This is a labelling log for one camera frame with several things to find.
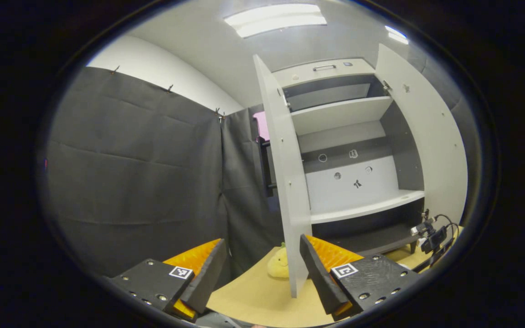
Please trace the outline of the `yellow plush toy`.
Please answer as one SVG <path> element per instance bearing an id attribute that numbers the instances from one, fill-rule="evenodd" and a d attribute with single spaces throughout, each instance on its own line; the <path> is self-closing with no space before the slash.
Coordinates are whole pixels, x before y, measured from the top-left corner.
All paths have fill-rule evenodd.
<path id="1" fill-rule="evenodd" d="M 289 262 L 285 242 L 273 253 L 267 263 L 267 273 L 273 278 L 289 278 Z"/>

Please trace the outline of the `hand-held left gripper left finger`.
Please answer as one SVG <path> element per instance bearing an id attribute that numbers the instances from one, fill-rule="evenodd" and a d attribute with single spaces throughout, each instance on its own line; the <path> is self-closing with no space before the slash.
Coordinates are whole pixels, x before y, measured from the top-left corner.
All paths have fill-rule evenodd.
<path id="1" fill-rule="evenodd" d="M 167 260 L 144 259 L 110 282 L 149 307 L 195 323 L 206 310 L 226 258 L 226 241 L 218 238 Z"/>

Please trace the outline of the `large ceiling light panel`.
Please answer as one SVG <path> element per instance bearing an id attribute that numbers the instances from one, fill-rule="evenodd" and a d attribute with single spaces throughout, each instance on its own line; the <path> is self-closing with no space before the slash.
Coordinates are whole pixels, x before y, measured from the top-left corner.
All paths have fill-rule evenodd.
<path id="1" fill-rule="evenodd" d="M 287 3 L 248 9 L 224 19 L 243 39 L 269 31 L 300 26 L 325 26 L 327 20 L 315 4 Z"/>

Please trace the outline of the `grey white shoe cabinet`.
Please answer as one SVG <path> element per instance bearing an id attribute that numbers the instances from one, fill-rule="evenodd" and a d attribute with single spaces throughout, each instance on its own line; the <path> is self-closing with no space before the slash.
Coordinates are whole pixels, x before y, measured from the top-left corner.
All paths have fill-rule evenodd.
<path id="1" fill-rule="evenodd" d="M 313 67 L 336 64 L 314 72 Z M 273 72 L 283 88 L 308 185 L 313 233 L 358 253 L 409 245 L 424 204 L 420 157 L 386 84 L 362 58 Z"/>

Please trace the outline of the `light grey cabinet door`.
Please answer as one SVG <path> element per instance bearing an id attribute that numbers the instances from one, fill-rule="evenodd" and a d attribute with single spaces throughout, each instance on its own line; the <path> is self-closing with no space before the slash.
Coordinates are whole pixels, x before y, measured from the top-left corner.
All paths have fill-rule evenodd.
<path id="1" fill-rule="evenodd" d="M 309 273 L 299 252 L 301 235 L 312 234 L 308 185 L 283 88 L 260 56 L 255 54 L 253 62 L 269 131 L 286 244 L 290 295 L 296 298 Z"/>
<path id="2" fill-rule="evenodd" d="M 420 157 L 425 208 L 458 222 L 465 208 L 468 166 L 458 125 L 432 84 L 402 56 L 379 44 L 375 76 L 402 112 Z"/>

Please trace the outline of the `small ceiling light panel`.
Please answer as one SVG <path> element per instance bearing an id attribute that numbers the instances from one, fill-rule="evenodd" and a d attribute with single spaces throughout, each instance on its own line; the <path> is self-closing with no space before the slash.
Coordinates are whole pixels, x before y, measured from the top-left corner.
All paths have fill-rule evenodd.
<path id="1" fill-rule="evenodd" d="M 408 37 L 406 35 L 404 35 L 402 32 L 390 27 L 390 26 L 385 26 L 385 29 L 387 31 L 387 35 L 390 39 L 393 39 L 393 40 L 396 40 L 397 42 L 399 43 L 402 43 L 402 44 L 410 44 L 410 40 L 408 39 Z"/>

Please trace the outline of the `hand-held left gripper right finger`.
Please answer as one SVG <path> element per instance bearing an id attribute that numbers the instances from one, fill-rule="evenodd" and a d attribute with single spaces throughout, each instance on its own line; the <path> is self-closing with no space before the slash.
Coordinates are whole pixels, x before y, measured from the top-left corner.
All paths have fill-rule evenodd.
<path id="1" fill-rule="evenodd" d="M 299 251 L 321 305 L 334 321 L 397 299 L 420 278 L 385 255 L 361 256 L 305 234 L 300 236 Z"/>

